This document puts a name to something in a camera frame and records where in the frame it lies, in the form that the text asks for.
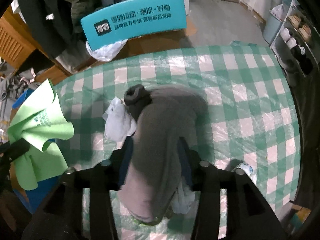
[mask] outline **folded garment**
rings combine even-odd
[[[163,86],[150,93],[152,103],[138,118],[133,153],[120,201],[139,221],[161,221],[181,182],[178,141],[196,144],[195,120],[205,113],[206,101],[194,90]]]
[[[134,120],[138,121],[143,108],[151,103],[150,92],[141,84],[132,86],[124,93],[124,103],[129,107],[129,113]]]
[[[115,97],[108,109],[102,115],[106,120],[104,136],[106,139],[121,142],[136,130],[136,122],[127,112],[121,100]]]

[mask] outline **green object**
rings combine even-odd
[[[73,122],[77,133],[70,141],[58,142],[68,165],[91,168],[121,147],[104,139],[102,114],[114,97],[123,98],[126,89],[139,83],[146,89],[182,84],[196,89],[209,103],[209,112],[196,121],[197,146],[193,149],[200,157],[222,169],[232,160],[256,163],[257,187],[274,210],[294,199],[300,170],[300,135],[289,86],[268,47],[237,44],[125,58],[88,69],[56,85],[65,117]],[[250,120],[252,126],[246,128]],[[223,203],[226,197],[221,192]],[[84,229],[89,230],[89,190],[84,193]],[[196,204],[188,215],[174,214],[156,226],[141,226],[119,202],[117,192],[111,191],[110,196],[119,238],[190,238]],[[220,236],[226,221],[224,206]]]
[[[64,118],[58,95],[51,81],[46,80],[21,105],[8,128],[10,143],[22,137],[31,144],[30,150],[14,161],[23,189],[33,190],[39,181],[61,175],[67,169],[59,147],[48,140],[68,140],[73,134],[73,125]]]

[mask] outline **shoe rack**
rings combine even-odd
[[[297,27],[297,22],[292,21],[292,17],[295,17],[302,21],[301,24],[306,25],[305,27],[310,28],[311,37],[306,35],[306,32],[302,28]],[[318,68],[320,62],[320,35],[319,32],[314,27],[313,23],[309,20],[309,17],[303,11],[302,7],[299,5],[297,0],[292,0],[290,6],[287,8],[287,14],[282,22],[280,30],[276,34],[273,42],[270,45],[270,48],[276,54],[278,59],[281,59],[282,62],[292,61],[299,70],[299,73],[302,77],[306,77],[306,74],[302,70],[304,66],[301,68],[300,62],[297,58],[292,54],[291,49],[287,45],[286,41],[281,37],[280,33],[283,29],[287,28],[292,37],[295,38],[297,44],[304,48],[305,55],[308,59],[310,59],[313,68]]]

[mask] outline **table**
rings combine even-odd
[[[75,135],[58,145],[69,166],[91,168],[121,143],[104,138],[102,114],[115,97],[142,83],[183,84],[207,100],[208,113],[196,122],[200,157],[218,168],[240,161],[257,173],[257,187],[273,210],[295,196],[300,169],[297,114],[287,81],[269,48],[234,42],[230,46],[176,49],[107,63],[58,85],[62,111]],[[120,239],[189,239],[197,202],[187,215],[154,227],[133,222],[116,192],[110,192]],[[220,237],[226,231],[226,196],[221,194]],[[89,229],[89,192],[84,193],[84,229]]]

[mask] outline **teal box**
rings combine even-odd
[[[137,36],[187,27],[183,0],[129,0],[81,19],[92,50]]]

